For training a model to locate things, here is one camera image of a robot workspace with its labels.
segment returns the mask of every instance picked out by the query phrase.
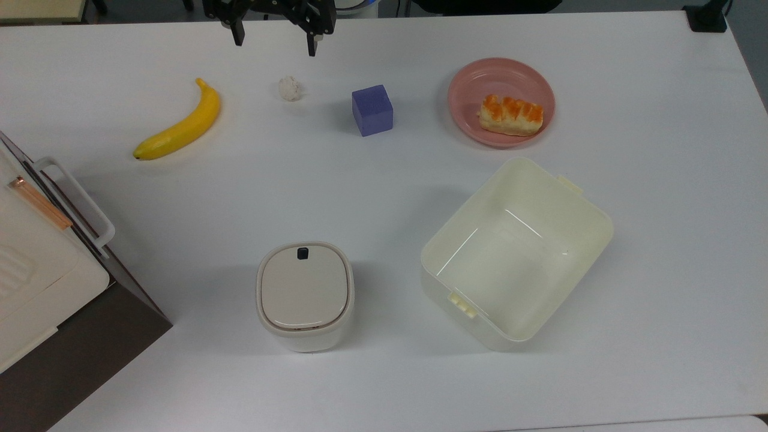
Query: orange glaze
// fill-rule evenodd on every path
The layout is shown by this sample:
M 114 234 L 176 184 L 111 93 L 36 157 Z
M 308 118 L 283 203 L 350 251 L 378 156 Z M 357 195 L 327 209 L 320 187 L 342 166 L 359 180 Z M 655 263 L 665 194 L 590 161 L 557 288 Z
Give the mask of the orange glaze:
M 488 95 L 483 101 L 483 106 L 490 113 L 491 118 L 494 121 L 501 121 L 502 118 L 507 115 L 512 120 L 517 120 L 520 114 L 527 121 L 542 122 L 544 121 L 544 109 L 540 105 L 536 105 L 531 102 L 523 101 L 522 99 L 515 100 L 513 98 L 503 98 L 502 103 L 498 103 L 498 97 L 496 95 Z
M 541 105 L 533 104 L 533 109 L 528 113 L 528 121 L 534 121 L 536 123 L 544 121 L 544 109 Z
M 485 107 L 485 109 L 488 110 L 488 113 L 491 114 L 491 118 L 493 118 L 494 121 L 502 120 L 502 116 L 504 115 L 504 110 L 502 106 L 498 103 L 498 99 L 496 98 L 496 95 L 486 96 L 482 104 Z
M 518 116 L 520 115 L 520 102 L 522 101 L 516 101 L 513 98 L 502 99 L 502 105 L 504 105 L 504 109 L 507 111 L 508 116 L 512 120 L 517 120 Z

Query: white handle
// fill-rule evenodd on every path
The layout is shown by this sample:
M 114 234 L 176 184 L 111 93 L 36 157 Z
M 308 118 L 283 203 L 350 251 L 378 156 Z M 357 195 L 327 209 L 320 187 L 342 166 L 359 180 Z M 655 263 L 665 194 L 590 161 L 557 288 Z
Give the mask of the white handle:
M 85 202 L 88 203 L 88 205 L 91 206 L 94 213 L 101 219 L 102 222 L 104 222 L 104 226 L 107 228 L 106 232 L 104 232 L 102 235 L 93 238 L 91 236 L 91 232 L 87 229 L 83 229 L 82 231 L 85 233 L 85 235 L 88 236 L 88 238 L 91 240 L 91 243 L 93 245 L 101 250 L 102 247 L 104 247 L 107 243 L 109 243 L 110 240 L 114 237 L 114 225 L 112 222 L 107 218 L 107 215 L 104 214 L 103 211 L 96 205 L 96 203 L 91 199 L 90 196 L 88 196 L 88 193 L 83 189 L 82 186 L 80 186 L 80 183 L 78 183 L 77 180 L 72 177 L 72 174 L 69 173 L 69 171 L 65 170 L 64 167 L 62 167 L 56 159 L 53 159 L 50 156 L 46 156 L 45 158 L 39 159 L 34 164 L 32 164 L 32 167 L 40 172 L 42 174 L 43 170 L 47 167 L 50 167 L 51 165 L 55 166 L 56 168 L 61 171 L 61 173 L 67 178 L 67 180 L 72 183 L 75 189 L 77 189 L 78 193 L 85 199 Z

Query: cotton ball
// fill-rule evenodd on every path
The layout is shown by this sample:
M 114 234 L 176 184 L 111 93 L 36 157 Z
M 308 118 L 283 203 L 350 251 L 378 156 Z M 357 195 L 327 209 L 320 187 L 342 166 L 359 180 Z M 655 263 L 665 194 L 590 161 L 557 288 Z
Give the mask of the cotton ball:
M 298 101 L 301 99 L 301 87 L 299 82 L 291 76 L 287 76 L 278 83 L 280 97 L 287 101 Z

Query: robotic arm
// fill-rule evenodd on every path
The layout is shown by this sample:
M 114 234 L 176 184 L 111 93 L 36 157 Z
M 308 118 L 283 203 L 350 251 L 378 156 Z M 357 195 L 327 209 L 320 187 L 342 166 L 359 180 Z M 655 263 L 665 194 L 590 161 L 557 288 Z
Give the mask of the robotic arm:
M 208 18 L 219 18 L 232 30 L 237 46 L 243 44 L 243 16 L 249 10 L 282 15 L 304 30 L 312 57 L 317 51 L 317 42 L 323 35 L 332 34 L 336 25 L 333 0 L 203 0 L 203 10 Z

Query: white lid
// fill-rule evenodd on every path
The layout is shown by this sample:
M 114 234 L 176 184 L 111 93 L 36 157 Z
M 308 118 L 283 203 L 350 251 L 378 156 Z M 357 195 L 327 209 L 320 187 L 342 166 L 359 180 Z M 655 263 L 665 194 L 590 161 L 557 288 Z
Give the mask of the white lid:
M 326 326 L 347 307 L 345 261 L 322 244 L 292 244 L 272 254 L 260 279 L 265 318 L 287 330 Z

